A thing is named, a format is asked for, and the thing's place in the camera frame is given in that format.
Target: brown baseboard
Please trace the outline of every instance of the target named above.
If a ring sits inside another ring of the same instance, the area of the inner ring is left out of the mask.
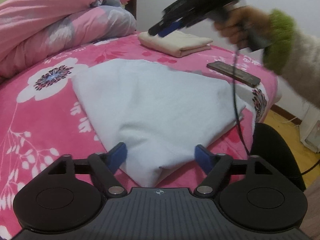
[[[295,118],[295,116],[293,114],[290,114],[288,111],[282,109],[281,107],[279,107],[277,105],[273,105],[271,107],[271,110],[274,111],[275,113],[281,115],[285,119],[292,120],[293,118]],[[295,125],[300,125],[302,121],[299,118],[296,118],[296,119],[292,120],[292,122]]]

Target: wooden floor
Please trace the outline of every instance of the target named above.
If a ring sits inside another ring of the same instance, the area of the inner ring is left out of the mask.
[[[315,154],[306,148],[301,142],[299,137],[299,127],[293,124],[292,122],[287,122],[288,120],[282,116],[271,111],[268,113],[268,116],[265,120],[265,123],[272,126],[289,145],[301,172],[306,171],[311,168],[320,158],[320,154]],[[308,174],[303,176],[305,184],[309,187],[312,182],[320,175],[320,167],[314,168]]]

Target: metal screw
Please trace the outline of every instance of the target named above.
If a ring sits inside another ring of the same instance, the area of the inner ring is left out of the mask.
[[[210,194],[213,189],[209,186],[200,186],[199,188],[197,188],[197,191],[201,194]]]
[[[112,195],[119,195],[124,192],[124,188],[120,186],[113,186],[109,188],[109,193]]]

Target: black circular motor housing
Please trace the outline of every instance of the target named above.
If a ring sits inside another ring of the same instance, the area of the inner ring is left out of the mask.
[[[281,231],[300,225],[308,203],[287,179],[254,174],[227,186],[219,205],[227,217],[256,231]]]
[[[99,212],[101,193],[76,179],[72,165],[62,174],[46,169],[18,192],[13,210],[23,228],[61,233],[81,226]]]

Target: folded white fabric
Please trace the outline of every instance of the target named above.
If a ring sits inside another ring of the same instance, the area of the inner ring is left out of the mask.
[[[127,144],[121,169],[143,187],[193,160],[196,145],[208,146],[235,122],[228,82],[155,62],[114,59],[72,82],[106,150]]]
[[[174,31],[164,38],[150,36],[148,32],[140,33],[138,39],[143,46],[158,50],[174,57],[184,57],[192,53],[211,49],[209,38],[200,38],[192,34]]]

